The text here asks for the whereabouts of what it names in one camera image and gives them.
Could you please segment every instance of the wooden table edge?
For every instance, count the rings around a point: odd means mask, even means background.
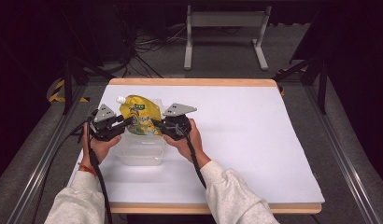
[[[272,203],[273,214],[317,214],[322,210],[321,203]],[[176,203],[111,203],[112,213],[123,214],[211,214],[207,204]]]
[[[109,85],[277,87],[273,79],[259,78],[112,78]]]

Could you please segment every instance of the table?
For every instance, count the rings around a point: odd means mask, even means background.
[[[274,80],[114,78],[101,104],[119,114],[116,97],[129,94],[161,99],[164,107],[197,107],[188,117],[196,120],[206,153],[239,172],[273,213],[320,212],[324,198]],[[126,166],[111,149],[100,169],[113,213],[210,213],[193,166],[170,146],[160,166]]]

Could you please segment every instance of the hand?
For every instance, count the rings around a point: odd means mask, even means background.
[[[211,161],[211,159],[209,159],[209,157],[203,151],[201,135],[197,129],[194,119],[189,119],[189,122],[191,123],[191,132],[190,132],[191,144],[194,147],[195,156],[197,158],[198,165],[200,166],[200,169],[201,169],[205,164]],[[163,138],[168,145],[172,147],[176,147],[180,155],[185,157],[188,161],[192,162],[192,154],[191,154],[191,150],[189,149],[188,141],[186,140],[186,138],[182,138],[177,141],[175,141],[168,135],[164,135]]]
[[[89,128],[88,124],[84,123],[83,159],[81,160],[80,164],[85,165],[86,167],[93,170],[93,167],[90,163],[90,155],[89,155],[88,141],[90,140],[91,137],[87,137],[88,128]],[[101,163],[104,160],[104,158],[107,156],[107,153],[109,153],[110,148],[118,144],[120,140],[121,140],[120,135],[112,138],[108,142],[98,141],[95,138],[91,140],[91,147],[93,151],[95,152],[95,155],[98,158],[99,163]]]

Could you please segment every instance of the metal rail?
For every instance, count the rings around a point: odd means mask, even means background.
[[[85,86],[77,86],[74,94],[73,102],[77,102],[81,98],[83,92],[85,91]],[[66,115],[63,115],[58,122],[57,128],[55,129],[54,135],[49,141],[49,144],[46,147],[37,167],[32,172],[31,177],[19,199],[17,205],[15,206],[13,212],[11,213],[7,223],[16,224],[21,223],[22,219],[28,210],[32,200],[35,197],[35,194],[40,186],[41,181],[43,180],[46,172],[48,171],[50,161],[52,160],[55,149],[61,142],[60,138],[63,135],[64,129],[72,117],[73,112],[75,111],[77,104],[73,104]]]
[[[310,100],[310,103],[314,106],[319,116],[319,121],[323,125],[323,128],[325,129],[325,132],[331,141],[332,153],[334,154],[334,157],[340,166],[344,178],[346,179],[349,189],[351,190],[351,193],[361,210],[365,222],[372,224],[382,224],[382,221],[378,216],[375,208],[373,207],[366,189],[364,188],[363,183],[358,176],[358,173],[355,171],[351,160],[337,139],[331,122],[326,115],[322,115],[320,112],[319,106],[317,104],[317,94],[314,92],[313,87],[305,86],[305,92]]]

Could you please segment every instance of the wrist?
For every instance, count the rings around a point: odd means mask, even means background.
[[[92,175],[96,175],[96,172],[94,168],[91,166],[89,162],[79,162],[78,163],[78,170],[83,172],[88,172]]]
[[[197,159],[198,166],[200,169],[211,161],[211,159],[205,154],[204,151],[196,152],[195,157]]]

